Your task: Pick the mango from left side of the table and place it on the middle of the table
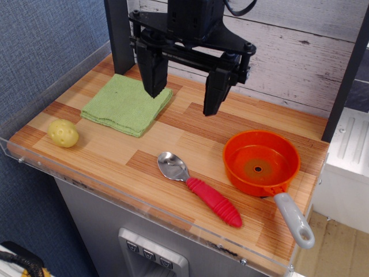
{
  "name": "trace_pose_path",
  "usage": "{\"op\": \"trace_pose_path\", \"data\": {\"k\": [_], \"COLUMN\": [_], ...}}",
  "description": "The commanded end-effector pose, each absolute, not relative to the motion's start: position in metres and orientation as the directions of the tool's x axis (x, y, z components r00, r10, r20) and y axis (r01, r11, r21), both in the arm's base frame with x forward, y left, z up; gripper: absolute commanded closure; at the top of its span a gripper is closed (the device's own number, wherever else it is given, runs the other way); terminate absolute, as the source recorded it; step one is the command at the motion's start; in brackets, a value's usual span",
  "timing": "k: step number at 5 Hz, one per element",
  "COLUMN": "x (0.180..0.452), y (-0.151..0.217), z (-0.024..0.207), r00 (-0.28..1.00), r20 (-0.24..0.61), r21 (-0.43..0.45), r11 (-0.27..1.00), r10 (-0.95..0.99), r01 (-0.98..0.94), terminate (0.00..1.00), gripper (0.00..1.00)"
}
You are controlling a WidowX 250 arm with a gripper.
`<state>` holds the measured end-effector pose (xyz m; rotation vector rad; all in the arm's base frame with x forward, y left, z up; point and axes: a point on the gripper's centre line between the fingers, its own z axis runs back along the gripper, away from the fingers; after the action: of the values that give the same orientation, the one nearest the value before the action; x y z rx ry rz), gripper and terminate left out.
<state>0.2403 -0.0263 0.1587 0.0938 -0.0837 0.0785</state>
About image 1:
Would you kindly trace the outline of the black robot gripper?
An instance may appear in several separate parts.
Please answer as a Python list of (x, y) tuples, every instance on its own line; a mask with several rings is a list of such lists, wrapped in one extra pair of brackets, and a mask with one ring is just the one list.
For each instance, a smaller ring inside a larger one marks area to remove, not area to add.
[(229, 8), (228, 1), (168, 1), (165, 13), (130, 12), (131, 45), (152, 98), (167, 84), (168, 60), (209, 72), (205, 116), (217, 114), (231, 88), (231, 76), (233, 84), (246, 82), (256, 47), (224, 25), (224, 10)]

